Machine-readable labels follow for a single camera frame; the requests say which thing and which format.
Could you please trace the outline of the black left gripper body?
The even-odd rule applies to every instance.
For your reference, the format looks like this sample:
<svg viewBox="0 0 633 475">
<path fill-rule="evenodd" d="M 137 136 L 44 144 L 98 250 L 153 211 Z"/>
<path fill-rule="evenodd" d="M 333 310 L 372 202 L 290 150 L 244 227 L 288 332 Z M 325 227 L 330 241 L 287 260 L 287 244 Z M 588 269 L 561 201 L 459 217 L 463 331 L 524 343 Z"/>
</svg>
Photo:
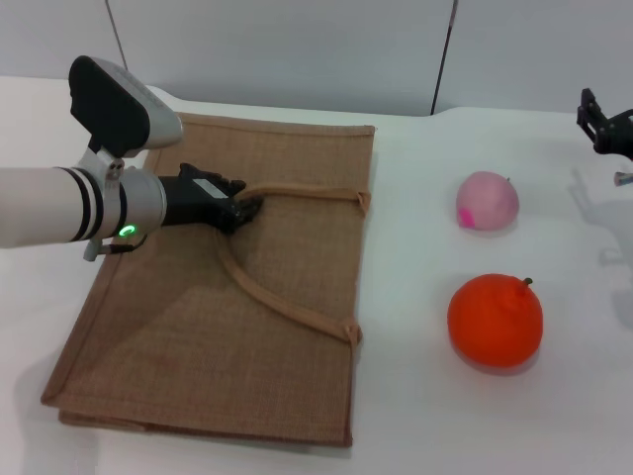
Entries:
<svg viewBox="0 0 633 475">
<path fill-rule="evenodd" d="M 181 163 L 177 176 L 158 179 L 165 196 L 163 226 L 227 223 L 228 181 L 220 174 Z"/>
</svg>

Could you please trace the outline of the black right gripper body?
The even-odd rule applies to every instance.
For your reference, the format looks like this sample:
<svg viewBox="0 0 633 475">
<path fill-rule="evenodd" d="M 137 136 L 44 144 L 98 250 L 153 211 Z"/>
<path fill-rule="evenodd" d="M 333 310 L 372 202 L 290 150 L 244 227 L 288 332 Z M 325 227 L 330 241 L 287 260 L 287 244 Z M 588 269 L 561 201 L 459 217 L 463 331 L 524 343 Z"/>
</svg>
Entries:
<svg viewBox="0 0 633 475">
<path fill-rule="evenodd" d="M 624 111 L 611 118 L 601 114 L 596 126 L 595 151 L 599 154 L 618 154 L 628 159 L 632 154 L 632 113 Z"/>
</svg>

